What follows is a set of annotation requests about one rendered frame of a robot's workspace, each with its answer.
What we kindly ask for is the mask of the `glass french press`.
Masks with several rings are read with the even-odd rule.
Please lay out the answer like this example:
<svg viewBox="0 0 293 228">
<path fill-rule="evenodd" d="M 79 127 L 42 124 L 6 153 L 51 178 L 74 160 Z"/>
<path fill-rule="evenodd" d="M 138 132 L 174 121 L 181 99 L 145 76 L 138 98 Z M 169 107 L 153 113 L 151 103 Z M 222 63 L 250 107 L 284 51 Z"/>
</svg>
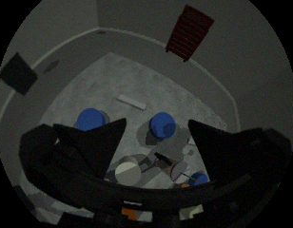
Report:
<svg viewBox="0 0 293 228">
<path fill-rule="evenodd" d="M 165 172 L 167 178 L 171 178 L 172 181 L 176 183 L 185 182 L 186 179 L 193 179 L 189 176 L 189 166 L 187 162 L 182 162 L 178 160 L 171 159 L 169 155 L 159 155 L 155 152 L 154 156 L 157 156 L 155 159 L 155 167 L 157 170 Z M 199 180 L 193 179 L 197 182 Z"/>
</svg>

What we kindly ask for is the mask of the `olive green block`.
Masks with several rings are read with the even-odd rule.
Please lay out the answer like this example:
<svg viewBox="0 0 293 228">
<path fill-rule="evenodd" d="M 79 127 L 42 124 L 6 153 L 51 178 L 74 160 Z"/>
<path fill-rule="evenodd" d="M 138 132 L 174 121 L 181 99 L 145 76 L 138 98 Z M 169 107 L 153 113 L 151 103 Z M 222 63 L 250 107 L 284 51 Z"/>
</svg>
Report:
<svg viewBox="0 0 293 228">
<path fill-rule="evenodd" d="M 199 214 L 199 206 L 189 206 L 189 208 L 180 209 L 180 213 L 182 213 L 182 217 L 185 217 L 185 219 L 192 218 L 192 214 Z"/>
</svg>

